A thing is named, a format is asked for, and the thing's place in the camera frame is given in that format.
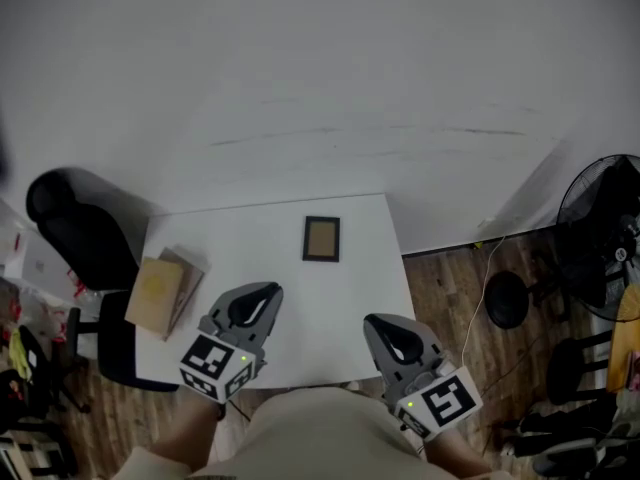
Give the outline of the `black office chair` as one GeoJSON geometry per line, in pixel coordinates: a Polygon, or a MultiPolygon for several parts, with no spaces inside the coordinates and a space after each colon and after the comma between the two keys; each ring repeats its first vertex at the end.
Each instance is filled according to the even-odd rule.
{"type": "Polygon", "coordinates": [[[104,294],[95,322],[82,322],[79,309],[71,309],[67,343],[76,345],[80,335],[94,334],[103,377],[145,391],[176,391],[175,384],[142,379],[136,373],[136,327],[125,320],[125,313],[139,266],[116,220],[106,210],[80,202],[60,169],[30,184],[25,206],[41,235],[82,284],[104,294]]]}

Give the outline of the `black picture frame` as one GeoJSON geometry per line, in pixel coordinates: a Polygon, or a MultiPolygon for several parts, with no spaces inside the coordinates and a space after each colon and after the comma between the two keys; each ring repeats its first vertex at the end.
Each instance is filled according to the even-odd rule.
{"type": "Polygon", "coordinates": [[[337,263],[339,259],[340,219],[306,216],[302,260],[337,263]]]}

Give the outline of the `round yellow table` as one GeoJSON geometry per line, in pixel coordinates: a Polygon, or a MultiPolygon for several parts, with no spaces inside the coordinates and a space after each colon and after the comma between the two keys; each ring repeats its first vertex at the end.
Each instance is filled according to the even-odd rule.
{"type": "Polygon", "coordinates": [[[611,331],[583,339],[567,338],[555,346],[546,374],[547,397],[554,405],[597,400],[615,394],[627,385],[628,370],[640,359],[640,284],[632,283],[624,291],[618,313],[622,321],[611,331]],[[607,359],[586,363],[583,350],[610,341],[607,359]],[[606,385],[579,390],[584,374],[607,371],[606,385]]]}

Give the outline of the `tan cardboard box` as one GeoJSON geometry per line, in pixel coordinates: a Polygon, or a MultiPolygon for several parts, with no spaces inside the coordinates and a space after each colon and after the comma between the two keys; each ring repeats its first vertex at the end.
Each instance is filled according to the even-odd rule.
{"type": "Polygon", "coordinates": [[[125,320],[159,336],[167,334],[183,274],[177,263],[144,257],[125,320]]]}

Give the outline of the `black bag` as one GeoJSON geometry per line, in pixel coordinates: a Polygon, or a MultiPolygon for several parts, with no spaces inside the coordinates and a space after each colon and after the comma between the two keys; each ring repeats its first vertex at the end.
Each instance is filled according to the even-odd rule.
{"type": "Polygon", "coordinates": [[[0,373],[0,387],[4,390],[4,396],[7,400],[11,400],[17,406],[22,416],[46,419],[54,405],[51,350],[27,326],[20,325],[15,328],[20,330],[32,377],[29,382],[21,379],[11,363],[9,358],[10,333],[8,341],[9,368],[0,373]]]}

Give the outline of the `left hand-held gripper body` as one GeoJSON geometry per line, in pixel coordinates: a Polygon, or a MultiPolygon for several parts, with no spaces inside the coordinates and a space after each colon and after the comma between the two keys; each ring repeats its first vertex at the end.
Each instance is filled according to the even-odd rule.
{"type": "Polygon", "coordinates": [[[178,369],[186,387],[225,403],[266,365],[268,320],[205,315],[180,327],[178,369]]]}

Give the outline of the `dark plastic chair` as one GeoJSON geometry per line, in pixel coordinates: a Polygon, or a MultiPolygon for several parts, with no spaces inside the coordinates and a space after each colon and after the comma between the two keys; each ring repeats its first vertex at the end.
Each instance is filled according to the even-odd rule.
{"type": "Polygon", "coordinates": [[[548,448],[533,460],[533,470],[546,478],[584,476],[599,463],[596,440],[568,441],[548,448]]]}

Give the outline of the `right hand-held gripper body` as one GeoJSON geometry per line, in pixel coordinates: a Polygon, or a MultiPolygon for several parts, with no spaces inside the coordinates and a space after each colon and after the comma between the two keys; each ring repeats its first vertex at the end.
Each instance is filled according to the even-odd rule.
{"type": "Polygon", "coordinates": [[[382,377],[389,413],[424,441],[483,406],[469,370],[457,368],[445,355],[430,355],[409,364],[385,359],[382,377]]]}

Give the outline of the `pile of clear storage boxes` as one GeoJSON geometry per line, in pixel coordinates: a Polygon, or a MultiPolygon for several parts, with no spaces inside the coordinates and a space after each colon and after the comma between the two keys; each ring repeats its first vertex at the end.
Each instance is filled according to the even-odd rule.
{"type": "Polygon", "coordinates": [[[87,289],[53,246],[1,200],[0,280],[18,291],[18,321],[51,338],[65,338],[73,308],[83,321],[99,317],[101,295],[87,289]]]}

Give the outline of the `black standing fan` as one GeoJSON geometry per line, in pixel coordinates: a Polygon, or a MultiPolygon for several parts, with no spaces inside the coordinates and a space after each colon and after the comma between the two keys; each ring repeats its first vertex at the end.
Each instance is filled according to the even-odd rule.
{"type": "Polygon", "coordinates": [[[531,305],[554,293],[559,321],[576,302],[610,322],[640,320],[640,157],[600,158],[574,179],[552,227],[554,253],[532,254],[543,277],[528,286],[501,271],[487,282],[486,312],[499,328],[520,326],[531,305]]]}

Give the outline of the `person's right forearm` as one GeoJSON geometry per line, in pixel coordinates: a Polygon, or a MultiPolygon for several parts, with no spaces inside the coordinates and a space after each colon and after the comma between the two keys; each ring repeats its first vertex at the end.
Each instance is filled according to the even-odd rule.
{"type": "Polygon", "coordinates": [[[489,463],[463,438],[456,428],[436,435],[424,444],[428,462],[444,469],[459,479],[491,475],[489,463]]]}

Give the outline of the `white desk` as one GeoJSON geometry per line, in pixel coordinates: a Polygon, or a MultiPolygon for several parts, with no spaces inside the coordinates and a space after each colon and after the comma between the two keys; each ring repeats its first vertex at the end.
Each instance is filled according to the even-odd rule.
{"type": "Polygon", "coordinates": [[[138,330],[136,373],[177,384],[177,363],[199,319],[225,291],[252,282],[284,290],[255,389],[339,384],[377,376],[363,334],[371,313],[414,314],[386,198],[350,196],[198,211],[151,219],[144,253],[171,248],[204,273],[171,335],[138,330]],[[339,258],[303,259],[305,220],[340,221],[339,258]]]}

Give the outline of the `person's left forearm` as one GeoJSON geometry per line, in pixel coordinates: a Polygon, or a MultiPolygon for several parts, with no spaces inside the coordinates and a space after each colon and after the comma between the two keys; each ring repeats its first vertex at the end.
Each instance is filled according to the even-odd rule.
{"type": "Polygon", "coordinates": [[[186,465],[196,472],[208,464],[222,406],[187,387],[177,391],[176,407],[169,425],[149,451],[186,465]]]}

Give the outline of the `person's beige clothing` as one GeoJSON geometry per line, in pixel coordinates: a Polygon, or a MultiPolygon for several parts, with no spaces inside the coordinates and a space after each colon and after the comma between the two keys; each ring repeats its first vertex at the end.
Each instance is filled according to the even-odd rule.
{"type": "Polygon", "coordinates": [[[514,480],[459,479],[427,461],[378,400],[339,387],[297,389],[269,398],[251,418],[237,452],[191,472],[136,447],[112,480],[514,480]]]}

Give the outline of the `yellow cloth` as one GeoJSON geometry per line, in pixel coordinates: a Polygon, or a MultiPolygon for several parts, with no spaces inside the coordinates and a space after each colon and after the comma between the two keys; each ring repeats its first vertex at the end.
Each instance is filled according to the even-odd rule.
{"type": "Polygon", "coordinates": [[[21,333],[18,328],[14,328],[11,332],[9,341],[9,358],[19,377],[29,382],[32,377],[32,371],[28,363],[27,352],[22,343],[21,333]]]}

